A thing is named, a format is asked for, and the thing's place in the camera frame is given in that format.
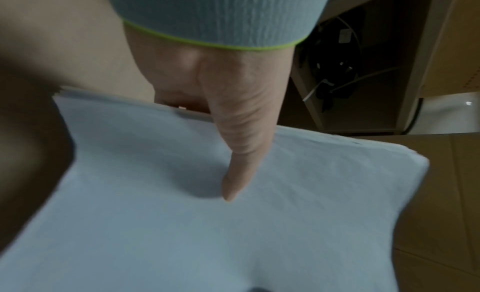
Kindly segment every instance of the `human hand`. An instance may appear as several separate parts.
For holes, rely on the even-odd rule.
[[[270,149],[294,47],[232,51],[164,40],[127,25],[124,30],[156,103],[211,113],[232,150],[222,194],[233,200]]]

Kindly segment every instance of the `dark object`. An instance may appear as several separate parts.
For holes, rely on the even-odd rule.
[[[416,105],[415,113],[413,114],[413,118],[410,121],[408,127],[401,133],[402,135],[408,135],[412,128],[415,126],[417,119],[419,118],[420,111],[422,110],[422,106],[424,105],[424,99],[419,98],[418,103]]]
[[[352,84],[333,91],[353,81],[362,68],[360,44],[364,19],[362,8],[351,10],[318,25],[300,45],[300,66],[307,60],[311,74],[320,83],[316,97],[323,100],[322,111],[332,108],[334,98],[346,99],[356,88]]]

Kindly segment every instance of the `floor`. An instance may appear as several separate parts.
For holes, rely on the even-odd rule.
[[[480,132],[480,92],[425,98],[409,134]]]

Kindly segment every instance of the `lime green edge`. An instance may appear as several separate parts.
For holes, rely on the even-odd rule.
[[[305,40],[307,37],[304,37],[303,39],[288,43],[288,44],[283,44],[283,45],[278,45],[278,46],[269,46],[269,47],[242,47],[242,46],[228,46],[228,45],[221,45],[221,44],[215,44],[215,43],[205,43],[205,42],[199,42],[195,40],[190,40],[190,39],[183,39],[183,38],[178,38],[174,37],[171,35],[166,35],[166,34],[161,34],[156,31],[153,31],[151,29],[142,27],[140,25],[137,25],[135,23],[132,23],[130,21],[127,21],[123,19],[123,22],[127,24],[130,27],[136,28],[140,31],[146,32],[148,34],[154,35],[156,37],[162,38],[162,39],[167,39],[171,41],[176,41],[180,43],[187,43],[187,44],[193,44],[193,45],[199,45],[199,46],[205,46],[205,47],[214,47],[214,48],[221,48],[221,49],[229,49],[229,50],[241,50],[241,51],[266,51],[266,50],[275,50],[275,49],[283,49],[291,46],[295,46],[298,43],[302,42]]]

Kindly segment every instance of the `white label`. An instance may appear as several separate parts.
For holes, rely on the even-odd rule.
[[[338,42],[340,44],[350,43],[351,40],[352,40],[351,29],[347,28],[347,29],[340,30],[340,36],[338,37]]]

